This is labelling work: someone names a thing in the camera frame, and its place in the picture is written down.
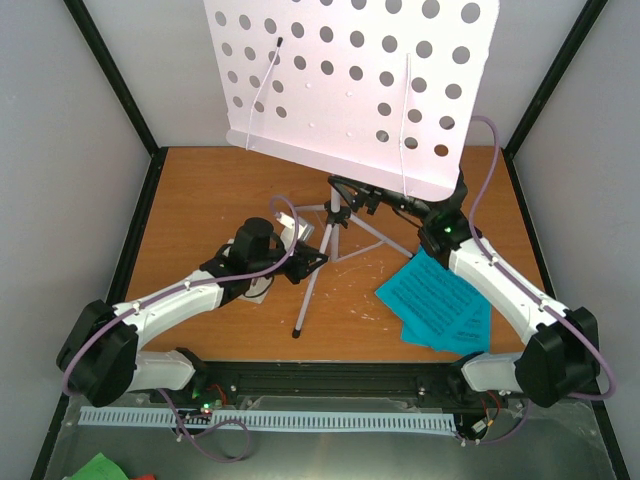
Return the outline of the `white metronome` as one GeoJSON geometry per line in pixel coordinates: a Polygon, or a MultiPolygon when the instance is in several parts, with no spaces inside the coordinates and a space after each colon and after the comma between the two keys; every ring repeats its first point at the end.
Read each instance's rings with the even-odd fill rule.
{"type": "MultiPolygon", "coordinates": [[[[230,239],[225,244],[225,249],[220,249],[223,260],[222,277],[239,276],[253,271],[261,271],[262,267],[251,267],[254,260],[250,253],[233,246],[234,240],[230,239]]],[[[247,300],[261,303],[269,288],[274,282],[273,277],[255,277],[249,280],[222,281],[219,286],[223,289],[220,308],[234,300],[247,300]]]]}

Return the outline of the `white tripod music stand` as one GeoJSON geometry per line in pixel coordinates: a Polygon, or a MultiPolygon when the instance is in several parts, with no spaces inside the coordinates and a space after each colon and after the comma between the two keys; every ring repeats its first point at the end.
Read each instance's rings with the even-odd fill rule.
{"type": "Polygon", "coordinates": [[[229,144],[430,203],[460,161],[497,1],[208,1],[229,144]]]}

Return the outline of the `blue sheet music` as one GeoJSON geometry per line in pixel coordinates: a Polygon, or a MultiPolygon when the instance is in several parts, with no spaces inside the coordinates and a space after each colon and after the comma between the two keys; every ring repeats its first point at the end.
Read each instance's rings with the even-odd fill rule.
{"type": "Polygon", "coordinates": [[[484,299],[467,281],[444,269],[436,260],[419,252],[392,278],[376,290],[376,296],[402,322],[409,307],[425,308],[428,303],[469,304],[484,299]]]}
{"type": "Polygon", "coordinates": [[[402,320],[401,340],[406,343],[460,356],[489,350],[491,306],[487,300],[450,307],[435,301],[425,308],[410,306],[402,320]]]}

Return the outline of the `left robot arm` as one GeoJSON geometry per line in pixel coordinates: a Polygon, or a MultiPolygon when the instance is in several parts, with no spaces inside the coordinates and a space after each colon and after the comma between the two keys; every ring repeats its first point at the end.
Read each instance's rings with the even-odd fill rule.
{"type": "Polygon", "coordinates": [[[246,220],[212,259],[158,292],[115,305],[87,304],[56,359],[64,392],[82,395],[95,407],[127,392],[154,389],[174,390],[190,403],[201,400],[208,378],[195,354],[144,348],[180,323],[232,301],[260,304],[276,276],[298,284],[327,262],[307,243],[312,224],[284,213],[277,220],[280,233],[266,219],[246,220]]]}

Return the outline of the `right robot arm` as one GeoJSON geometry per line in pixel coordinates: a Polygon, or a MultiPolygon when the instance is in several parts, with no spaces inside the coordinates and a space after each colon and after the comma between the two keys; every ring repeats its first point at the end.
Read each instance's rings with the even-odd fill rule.
{"type": "Polygon", "coordinates": [[[452,387],[460,394],[507,391],[540,407],[572,397],[593,400],[601,372],[598,325],[586,308],[570,310],[527,281],[472,226],[462,211],[468,189],[462,179],[442,201],[425,201],[361,181],[332,175],[331,187],[353,212],[374,214],[385,204],[420,222],[423,252],[464,279],[498,310],[524,349],[514,354],[472,353],[458,361],[452,387]]]}

